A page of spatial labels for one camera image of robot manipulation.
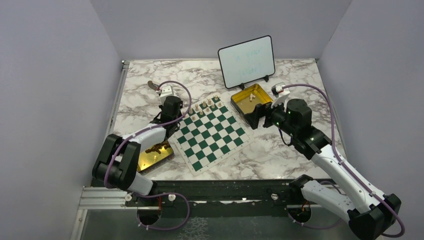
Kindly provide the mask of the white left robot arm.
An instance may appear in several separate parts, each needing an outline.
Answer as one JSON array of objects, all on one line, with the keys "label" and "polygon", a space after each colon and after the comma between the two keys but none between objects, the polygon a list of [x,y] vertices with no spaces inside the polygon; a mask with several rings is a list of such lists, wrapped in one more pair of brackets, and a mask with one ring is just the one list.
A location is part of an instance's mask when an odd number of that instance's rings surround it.
[{"label": "white left robot arm", "polygon": [[118,188],[133,192],[144,205],[157,200],[154,182],[138,173],[141,152],[168,140],[179,128],[183,115],[183,101],[177,96],[168,96],[161,112],[145,128],[126,137],[108,135],[92,168],[92,177],[103,181],[106,188]]}]

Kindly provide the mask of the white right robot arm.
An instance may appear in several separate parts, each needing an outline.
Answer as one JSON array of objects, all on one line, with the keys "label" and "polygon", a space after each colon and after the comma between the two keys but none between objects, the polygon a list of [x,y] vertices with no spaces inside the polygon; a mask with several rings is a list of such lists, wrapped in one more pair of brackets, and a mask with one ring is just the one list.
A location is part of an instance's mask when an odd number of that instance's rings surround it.
[{"label": "white right robot arm", "polygon": [[333,150],[332,140],[312,125],[312,110],[304,100],[295,98],[277,106],[270,102],[257,104],[243,117],[252,129],[257,129],[259,119],[264,117],[263,127],[276,126],[288,134],[290,144],[344,191],[340,194],[302,175],[290,183],[288,196],[292,202],[308,200],[321,205],[347,222],[361,240],[375,240],[395,223],[401,200],[375,187]]}]

